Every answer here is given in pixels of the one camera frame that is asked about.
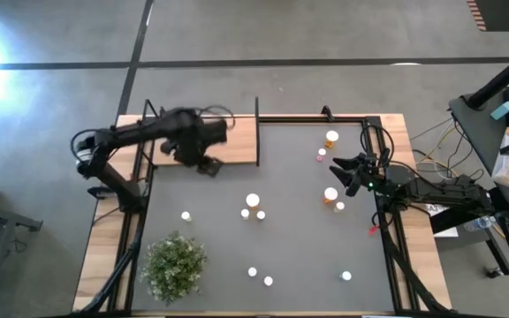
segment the wooden table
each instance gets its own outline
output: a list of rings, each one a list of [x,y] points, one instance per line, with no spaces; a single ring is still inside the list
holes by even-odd
[[[265,117],[279,116],[279,115],[262,115]],[[314,115],[296,115],[300,117],[314,116]],[[415,166],[414,156],[412,153],[412,147],[409,142],[407,134],[406,123],[403,115],[401,114],[337,114],[336,117],[366,117],[366,116],[378,116],[381,118],[382,126],[391,134],[395,143],[395,152],[393,160],[407,163],[410,166]],[[253,118],[253,115],[240,116],[245,120]],[[118,125],[127,125],[134,123],[140,119],[141,116],[135,115],[124,115],[118,119]],[[238,137],[246,138],[249,131],[237,132]],[[222,151],[224,148],[219,148],[216,151]],[[110,163],[123,175],[125,178],[131,177],[133,170],[134,160],[136,154],[136,146],[121,148],[111,158]],[[222,158],[221,153],[219,156],[224,161],[229,161],[229,158]],[[245,157],[240,156],[237,159],[237,163],[251,162],[253,158],[251,155]],[[147,167],[147,163],[142,164],[143,168]],[[98,202],[95,218],[107,213],[117,206],[116,199],[107,199]],[[110,216],[105,217],[95,226],[93,226],[90,233],[89,242],[87,245],[86,258],[80,274],[80,281],[78,290],[73,304],[73,309],[83,308],[100,290],[103,283],[107,280],[110,273],[112,272],[116,255],[118,251],[119,240],[121,237],[121,227],[123,224],[124,215],[120,212],[115,212]],[[136,226],[137,216],[131,216],[133,221],[131,222],[131,228],[134,231]],[[443,270],[441,269],[441,263],[437,253],[437,247],[435,239],[431,231],[429,218],[422,212],[410,208],[401,214],[402,223],[404,227],[404,233],[406,237],[406,244],[412,267],[423,281],[427,289],[434,295],[434,297],[444,306],[451,307],[451,301],[444,280]],[[129,242],[131,242],[133,233],[129,233]],[[409,298],[407,296],[406,280],[399,269],[397,269],[397,277],[399,280],[399,290],[402,298],[402,305],[404,308],[410,307]],[[128,282],[128,270],[125,271],[124,276],[121,280],[121,288],[118,294],[118,299],[115,303],[115,308],[121,309],[124,306],[125,301],[125,289]]]

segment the gray floor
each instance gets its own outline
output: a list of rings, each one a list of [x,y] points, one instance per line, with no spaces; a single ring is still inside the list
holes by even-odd
[[[0,0],[0,63],[129,61],[144,1]],[[479,32],[463,0],[156,1],[141,60],[501,57],[509,33]],[[238,113],[404,113],[410,136],[448,117],[447,102],[502,64],[139,70],[129,113],[222,103]],[[111,124],[126,70],[0,71],[0,205],[44,220],[19,236],[0,276],[0,317],[71,310],[95,201],[68,151],[80,129]],[[429,150],[439,131],[413,140]],[[450,137],[440,158],[450,154]],[[466,145],[461,154],[468,151]],[[481,167],[473,155],[459,168]],[[488,176],[481,179],[492,186]],[[509,277],[487,280],[485,246],[441,252],[453,306],[509,316]]]

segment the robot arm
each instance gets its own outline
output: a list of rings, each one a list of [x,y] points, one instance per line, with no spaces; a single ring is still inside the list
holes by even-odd
[[[384,175],[381,175],[374,155],[359,154],[352,159],[334,158],[333,162],[338,167],[331,166],[330,170],[345,187],[346,195],[353,197],[362,186],[366,187],[368,191],[375,191],[381,194],[377,197],[377,202],[383,212],[398,213],[411,203],[417,202],[444,205],[450,207],[447,211],[451,212],[452,216],[462,216],[462,219],[461,217],[447,217],[443,221],[434,220],[434,217],[431,217],[431,222],[438,223],[441,230],[455,226],[453,223],[464,222],[465,217],[472,219],[477,217],[475,215],[488,215],[492,212],[487,192],[465,175],[433,184],[420,176],[416,178],[407,167],[399,165],[385,168]],[[394,244],[388,229],[384,227],[381,228],[381,231],[387,232],[384,240],[385,250],[398,263],[428,310],[452,314],[449,309],[437,302],[423,285]]]
[[[226,131],[227,123],[221,118],[206,122],[195,109],[178,108],[136,124],[92,130],[92,135],[74,146],[77,134],[71,148],[78,173],[84,178],[99,178],[117,194],[122,212],[136,213],[144,210],[137,182],[125,180],[107,163],[115,149],[166,138],[161,146],[163,153],[173,153],[177,162],[197,166],[199,173],[214,177],[223,163],[205,152],[211,145],[225,143]]]

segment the potted plant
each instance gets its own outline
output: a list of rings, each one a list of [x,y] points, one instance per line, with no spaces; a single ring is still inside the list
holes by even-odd
[[[195,238],[185,238],[178,231],[151,246],[145,254],[141,281],[148,284],[148,292],[166,306],[200,288],[196,281],[207,261],[203,245]]]

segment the cable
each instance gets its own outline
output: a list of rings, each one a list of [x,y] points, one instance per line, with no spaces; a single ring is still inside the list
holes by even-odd
[[[459,152],[460,144],[462,143],[463,139],[464,136],[460,135],[459,142],[457,142],[457,147],[455,148],[455,151],[447,158],[447,167],[451,166],[451,158],[453,158]]]
[[[447,119],[447,120],[445,120],[445,121],[442,121],[441,123],[439,123],[439,124],[437,124],[437,125],[434,125],[433,127],[429,128],[428,130],[426,130],[426,131],[424,131],[424,132],[422,132],[422,133],[420,133],[420,134],[418,134],[418,135],[414,136],[413,138],[411,138],[411,139],[410,139],[410,141],[412,141],[412,140],[414,140],[414,139],[416,139],[416,138],[418,138],[418,137],[421,137],[421,136],[422,136],[422,135],[424,135],[425,133],[428,133],[428,132],[430,132],[430,131],[432,131],[432,130],[434,130],[434,129],[438,128],[440,125],[443,125],[444,123],[448,122],[448,121],[449,121],[449,120],[451,120],[451,119],[452,119],[452,117],[450,117],[449,119]]]
[[[410,204],[409,206],[407,206],[408,208],[415,208],[416,210],[428,215],[428,216],[431,216],[431,213],[428,212],[428,210],[426,210],[425,208],[420,208],[420,207],[416,207],[415,205],[412,205]]]
[[[410,167],[408,164],[406,163],[403,163],[403,162],[399,162],[399,161],[395,161],[395,160],[392,160],[391,163],[397,163],[397,164],[400,164],[400,165],[403,165],[405,166],[406,168],[408,168],[410,171],[412,171],[414,173],[414,175],[418,176],[421,180],[423,180],[424,182],[426,182],[428,185],[430,186],[433,186],[434,188],[438,189],[438,190],[443,190],[443,188],[441,188],[439,185],[435,185],[434,183],[432,183],[431,181],[427,180],[426,178],[424,178],[421,174],[419,174],[415,169],[413,169],[412,167]]]
[[[388,212],[388,211],[384,211],[383,213],[384,213],[384,215],[386,215],[386,213],[391,214],[391,212]],[[374,225],[374,226],[378,226],[378,228],[380,228],[380,222],[378,222],[378,224],[376,224],[376,222],[375,222],[375,217],[377,217],[377,216],[378,216],[378,214],[379,214],[379,212],[378,212],[378,211],[377,211],[377,212],[375,212],[375,214],[373,214],[373,215],[372,215],[372,217],[370,218],[370,222],[372,222],[372,225]],[[390,218],[390,220],[388,220],[388,223],[386,223],[386,227],[389,227],[389,226],[390,226],[390,224],[392,224],[392,222],[394,222],[394,216],[392,216],[392,217]]]
[[[390,156],[388,157],[388,159],[386,159],[386,162],[385,163],[378,163],[381,167],[386,167],[388,165],[388,163],[390,163],[390,161],[392,160],[392,158],[394,157],[394,139],[392,138],[392,136],[390,135],[390,133],[382,126],[379,126],[379,125],[374,125],[374,124],[371,124],[371,123],[368,123],[367,126],[364,127],[364,129],[362,129],[362,132],[361,132],[361,136],[359,137],[360,141],[361,141],[361,147],[362,147],[362,150],[364,150],[366,153],[368,152],[368,149],[365,147],[364,145],[364,141],[363,141],[363,136],[364,136],[364,133],[367,131],[367,129],[369,127],[375,127],[377,129],[380,129],[382,130],[384,133],[386,133],[386,135],[388,136],[388,139],[390,140]]]
[[[416,169],[416,171],[419,171],[419,172],[429,172],[429,173],[436,173],[436,172],[442,172],[442,171],[446,171],[446,172],[451,172],[452,176],[454,177],[457,177],[459,174],[457,173],[457,171],[453,170],[453,169],[449,169],[447,168],[447,166],[444,164],[444,163],[440,163],[439,161],[433,161],[433,160],[426,160],[422,163],[416,163],[416,165],[419,165],[419,164],[428,164],[428,165],[432,165],[433,163],[435,163],[438,167],[442,168],[442,170],[440,169],[437,169],[437,170],[422,170],[422,169]]]
[[[99,220],[101,220],[101,219],[103,219],[104,217],[106,217],[106,216],[110,215],[111,213],[113,213],[113,212],[115,212],[115,211],[119,210],[120,208],[121,208],[121,207],[116,207],[116,208],[112,209],[111,211],[107,212],[106,214],[104,214],[104,215],[102,215],[102,216],[100,216],[100,217],[96,218],[96,219],[94,220],[94,222],[92,223],[92,226],[94,226],[94,225],[95,225],[95,224],[96,224]]]
[[[209,105],[206,108],[200,109],[200,112],[198,113],[198,116],[201,117],[202,113],[208,112],[208,113],[213,114],[213,115],[218,115],[220,119],[224,119],[224,117],[221,116],[222,115],[221,113],[217,113],[217,112],[213,111],[213,109],[215,109],[215,110],[223,110],[224,112],[228,113],[229,116],[231,116],[231,119],[233,120],[233,122],[232,122],[232,125],[230,127],[227,127],[227,130],[231,130],[231,129],[235,128],[235,124],[236,124],[235,114],[233,114],[233,112],[231,110],[229,110],[228,108],[226,108],[223,105]]]
[[[20,253],[25,252],[25,251],[27,250],[27,248],[28,248],[27,243],[25,243],[25,242],[23,242],[23,241],[19,240],[19,239],[17,238],[17,235],[15,235],[15,239],[14,239],[14,240],[9,241],[9,243],[14,243],[14,244],[15,244],[15,253],[17,253],[17,254],[20,254]]]
[[[107,160],[109,161],[111,159],[111,157],[113,157],[118,151],[119,151],[119,148],[113,150],[113,152],[111,152],[110,157],[107,158]]]
[[[467,158],[469,158],[469,157],[470,157],[470,155],[473,153],[473,150],[474,150],[473,145],[470,143],[470,140],[468,140],[468,137],[467,137],[467,136],[466,136],[463,132],[461,132],[459,129],[457,129],[457,132],[458,132],[458,133],[459,133],[459,134],[460,134],[460,135],[461,135],[461,136],[462,136],[465,140],[467,140],[467,141],[468,141],[468,144],[470,145],[470,150],[468,151],[468,154],[467,154],[467,155],[465,155],[465,157],[464,157],[464,158],[462,158],[461,160],[459,160],[457,163],[455,163],[455,164],[454,164],[453,166],[451,166],[450,168],[454,168],[454,167],[456,167],[456,166],[460,165],[461,163],[465,162],[465,160],[467,160]]]
[[[412,149],[413,152],[416,152],[420,155],[423,155],[423,156],[426,156],[426,154],[421,151],[421,150],[418,150],[418,149]],[[433,158],[431,158],[430,156],[427,156],[427,160],[423,160],[422,162],[419,162],[419,163],[416,163],[416,164],[429,164],[431,165],[432,162],[436,163],[437,165],[441,166],[443,169],[445,169],[447,172],[451,172],[452,175],[454,175],[455,177],[457,177],[459,175],[459,173],[457,173],[457,171],[453,170],[453,169],[450,169],[447,165],[445,165],[444,163],[441,163],[437,160],[434,160]],[[420,169],[416,169],[417,171],[421,171],[421,172],[432,172],[432,173],[435,173],[438,171],[438,169],[435,169],[435,170],[420,170]]]
[[[472,178],[478,171],[481,171],[481,175],[480,177],[477,177],[477,178],[473,178],[474,181],[477,181],[479,180],[480,178],[482,178],[482,176],[484,176],[484,170],[482,169],[478,169],[477,171],[473,172],[472,174],[468,175],[469,178]]]
[[[139,179],[137,179],[137,182],[142,181],[142,180],[146,180],[146,178],[139,178]],[[150,186],[150,182],[147,182],[147,185],[145,186],[145,189],[142,191],[141,196],[144,196],[144,195],[145,195],[145,193],[146,193],[146,192],[147,192],[147,190],[149,189],[149,186]],[[94,225],[95,225],[95,224],[96,224],[99,220],[103,219],[103,218],[104,218],[104,217],[106,217],[106,216],[109,216],[111,213],[113,213],[113,212],[115,212],[115,211],[117,211],[117,210],[119,210],[119,209],[121,209],[121,207],[116,207],[116,208],[112,209],[111,211],[107,212],[106,214],[104,214],[104,215],[102,215],[102,216],[100,216],[100,217],[96,218],[96,219],[92,222],[92,226],[94,226]]]
[[[493,223],[492,227],[494,228],[494,231],[496,231],[496,233],[498,233],[498,235],[502,237],[502,239],[505,239],[505,235],[504,235],[504,233],[502,232],[502,229],[500,229],[499,226],[497,226],[495,223]]]
[[[451,128],[451,125],[452,125],[452,123],[449,123],[449,125],[447,125],[445,127],[445,129],[439,135],[439,138],[437,138],[437,142],[436,142],[435,146],[420,160],[420,162],[422,162],[423,159],[431,156],[431,154],[433,154],[436,151],[437,147],[439,147],[439,145],[443,142],[443,140],[445,140],[445,138],[447,138],[447,136],[449,136],[449,134],[454,130],[454,128],[449,130],[449,128]]]
[[[76,132],[74,134],[74,136],[70,139],[70,151],[72,152],[72,155],[74,156],[74,158],[76,158],[76,160],[78,160],[79,162],[82,162],[82,160],[78,157],[78,154],[76,154],[76,150],[74,149],[74,142],[76,141],[76,138],[78,138],[78,136],[80,136],[83,133],[91,133],[91,132],[95,133],[98,131],[99,131],[98,129],[94,129],[94,128],[84,129],[82,131]]]

